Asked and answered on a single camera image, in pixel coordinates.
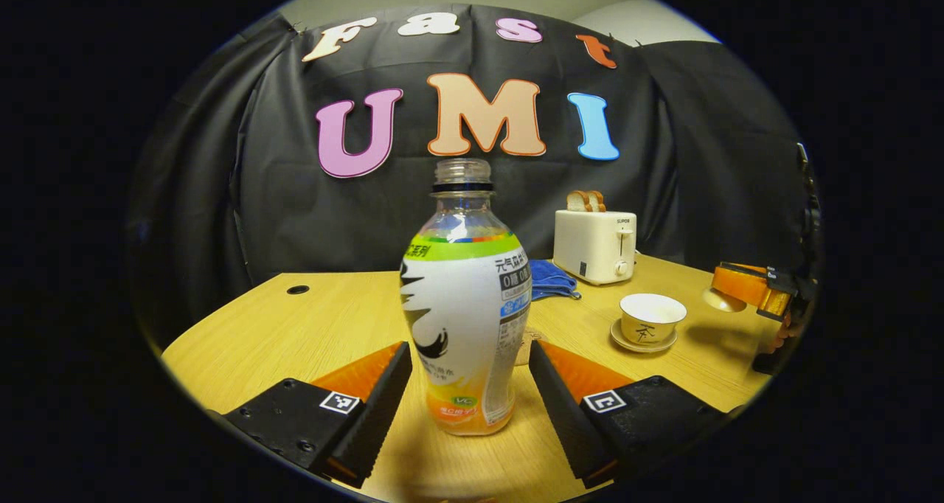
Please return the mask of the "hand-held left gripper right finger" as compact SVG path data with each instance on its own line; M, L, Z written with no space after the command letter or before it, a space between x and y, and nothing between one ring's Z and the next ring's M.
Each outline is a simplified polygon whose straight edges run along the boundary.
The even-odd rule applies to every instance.
M586 488L650 473L727 422L670 379L633 380L543 339L530 345L528 366Z

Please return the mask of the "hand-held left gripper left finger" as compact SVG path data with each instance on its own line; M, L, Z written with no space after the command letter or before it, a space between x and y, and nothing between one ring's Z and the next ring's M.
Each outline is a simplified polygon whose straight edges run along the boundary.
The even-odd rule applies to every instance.
M223 418L288 462L361 488L411 373L410 345L402 341L313 382L284 378Z

